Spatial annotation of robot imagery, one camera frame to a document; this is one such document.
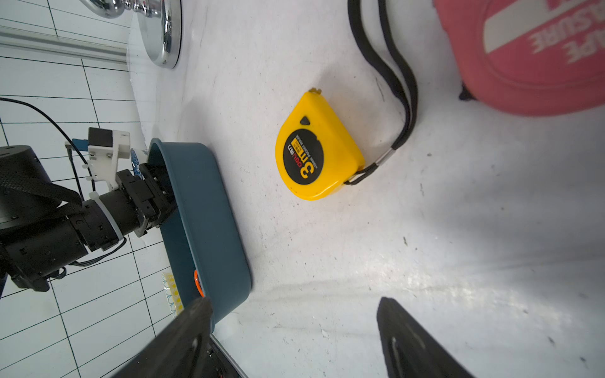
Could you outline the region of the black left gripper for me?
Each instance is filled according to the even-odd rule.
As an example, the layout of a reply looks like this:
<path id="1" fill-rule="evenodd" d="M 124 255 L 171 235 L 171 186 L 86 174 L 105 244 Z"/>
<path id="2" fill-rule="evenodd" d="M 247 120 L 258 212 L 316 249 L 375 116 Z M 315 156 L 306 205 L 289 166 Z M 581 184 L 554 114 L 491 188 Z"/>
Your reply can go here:
<path id="1" fill-rule="evenodd" d="M 83 203 L 82 239 L 89 250 L 108 250 L 130 233 L 144 236 L 176 210 L 167 169 L 151 164 L 141 169 L 141 177 L 118 172 L 118 189 Z"/>

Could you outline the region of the pink tape measure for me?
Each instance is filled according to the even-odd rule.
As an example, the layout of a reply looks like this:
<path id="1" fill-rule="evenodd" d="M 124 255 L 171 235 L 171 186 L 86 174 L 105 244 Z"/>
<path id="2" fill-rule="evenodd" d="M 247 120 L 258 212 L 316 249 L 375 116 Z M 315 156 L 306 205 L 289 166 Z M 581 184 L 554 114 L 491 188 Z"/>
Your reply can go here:
<path id="1" fill-rule="evenodd" d="M 436 1 L 462 101 L 525 116 L 604 104 L 604 3 Z"/>

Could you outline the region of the yellow 3m tape measure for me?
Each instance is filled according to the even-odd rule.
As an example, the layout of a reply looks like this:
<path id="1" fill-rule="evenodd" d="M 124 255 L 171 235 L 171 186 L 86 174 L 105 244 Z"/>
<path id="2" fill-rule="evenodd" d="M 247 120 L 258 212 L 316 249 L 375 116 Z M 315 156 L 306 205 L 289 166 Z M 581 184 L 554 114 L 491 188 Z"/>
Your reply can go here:
<path id="1" fill-rule="evenodd" d="M 305 92 L 281 127 L 277 168 L 298 198 L 316 201 L 374 173 L 409 138 L 415 120 L 406 121 L 395 143 L 367 165 L 358 145 L 318 88 Z"/>

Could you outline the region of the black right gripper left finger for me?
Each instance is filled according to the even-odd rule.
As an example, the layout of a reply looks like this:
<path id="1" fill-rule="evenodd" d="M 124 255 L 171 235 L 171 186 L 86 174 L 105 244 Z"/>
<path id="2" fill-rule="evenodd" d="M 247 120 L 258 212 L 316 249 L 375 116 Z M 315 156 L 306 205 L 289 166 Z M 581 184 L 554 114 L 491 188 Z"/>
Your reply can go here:
<path id="1" fill-rule="evenodd" d="M 211 301 L 191 302 L 116 377 L 204 377 L 210 342 Z"/>

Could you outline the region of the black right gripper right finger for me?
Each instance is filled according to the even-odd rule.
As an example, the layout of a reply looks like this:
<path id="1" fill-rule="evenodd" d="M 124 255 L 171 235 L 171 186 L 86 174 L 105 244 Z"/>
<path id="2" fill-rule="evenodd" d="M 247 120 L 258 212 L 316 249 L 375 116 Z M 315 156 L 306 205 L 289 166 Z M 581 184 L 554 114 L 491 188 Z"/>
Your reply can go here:
<path id="1" fill-rule="evenodd" d="M 473 377 L 395 299 L 381 298 L 377 325 L 388 376 Z"/>

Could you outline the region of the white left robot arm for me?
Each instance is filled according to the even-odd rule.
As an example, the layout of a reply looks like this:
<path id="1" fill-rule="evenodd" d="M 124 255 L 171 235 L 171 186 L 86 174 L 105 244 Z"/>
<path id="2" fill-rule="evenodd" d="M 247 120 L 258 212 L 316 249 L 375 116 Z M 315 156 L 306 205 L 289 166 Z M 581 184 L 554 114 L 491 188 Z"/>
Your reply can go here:
<path id="1" fill-rule="evenodd" d="M 109 256 L 131 233 L 144 236 L 176 210 L 166 169 L 143 164 L 141 175 L 116 174 L 118 188 L 88 200 L 51 182 L 29 146 L 1 149 L 1 281 L 21 289 L 48 291 L 68 266 L 99 262 L 85 256 L 103 250 Z"/>

